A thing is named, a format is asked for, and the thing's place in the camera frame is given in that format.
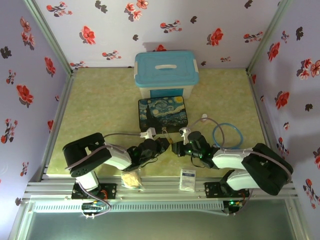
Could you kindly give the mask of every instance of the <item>blue lid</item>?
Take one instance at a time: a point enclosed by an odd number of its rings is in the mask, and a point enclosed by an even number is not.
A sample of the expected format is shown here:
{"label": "blue lid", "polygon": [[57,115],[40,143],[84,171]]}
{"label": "blue lid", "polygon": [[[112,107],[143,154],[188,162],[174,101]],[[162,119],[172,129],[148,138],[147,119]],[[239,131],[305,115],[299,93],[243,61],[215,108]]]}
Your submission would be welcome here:
{"label": "blue lid", "polygon": [[199,82],[195,55],[191,51],[138,53],[134,74],[139,88],[188,86]]}

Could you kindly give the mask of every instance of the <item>small box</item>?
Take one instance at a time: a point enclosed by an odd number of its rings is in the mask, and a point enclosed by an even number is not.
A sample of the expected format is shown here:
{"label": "small box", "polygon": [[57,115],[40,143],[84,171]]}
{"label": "small box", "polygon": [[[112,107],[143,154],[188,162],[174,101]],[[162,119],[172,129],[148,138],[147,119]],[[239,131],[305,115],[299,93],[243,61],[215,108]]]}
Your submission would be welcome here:
{"label": "small box", "polygon": [[188,125],[187,112],[182,96],[155,97],[138,101],[141,132],[155,128],[156,134],[177,133]]}
{"label": "small box", "polygon": [[135,56],[135,84],[142,98],[190,97],[199,82],[195,55],[191,51],[143,52]]}

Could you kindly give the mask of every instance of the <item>glass panel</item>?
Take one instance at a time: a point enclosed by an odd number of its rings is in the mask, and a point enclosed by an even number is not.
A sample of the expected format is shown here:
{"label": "glass panel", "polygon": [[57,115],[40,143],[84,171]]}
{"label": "glass panel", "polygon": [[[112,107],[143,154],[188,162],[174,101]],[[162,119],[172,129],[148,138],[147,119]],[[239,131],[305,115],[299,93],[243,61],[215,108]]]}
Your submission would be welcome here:
{"label": "glass panel", "polygon": [[238,216],[205,212],[35,213],[28,240],[295,240],[282,200],[252,200]]}

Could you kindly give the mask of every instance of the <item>starry night box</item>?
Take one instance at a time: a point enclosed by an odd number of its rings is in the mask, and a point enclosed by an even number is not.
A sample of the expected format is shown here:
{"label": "starry night box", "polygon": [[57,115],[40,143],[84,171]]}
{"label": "starry night box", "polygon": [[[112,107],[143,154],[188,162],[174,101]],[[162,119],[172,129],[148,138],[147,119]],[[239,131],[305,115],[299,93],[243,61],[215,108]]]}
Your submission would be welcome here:
{"label": "starry night box", "polygon": [[188,125],[187,112],[182,96],[168,96],[141,99],[139,106],[139,125],[141,132],[155,128],[156,134],[163,130],[177,133]]}

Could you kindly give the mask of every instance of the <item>box handle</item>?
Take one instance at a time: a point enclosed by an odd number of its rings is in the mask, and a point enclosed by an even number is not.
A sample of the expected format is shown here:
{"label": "box handle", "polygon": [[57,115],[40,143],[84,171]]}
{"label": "box handle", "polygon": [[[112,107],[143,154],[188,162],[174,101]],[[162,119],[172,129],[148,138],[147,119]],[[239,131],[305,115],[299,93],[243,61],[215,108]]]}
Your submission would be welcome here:
{"label": "box handle", "polygon": [[177,65],[173,64],[163,64],[163,65],[157,65],[154,67],[155,69],[176,69]]}

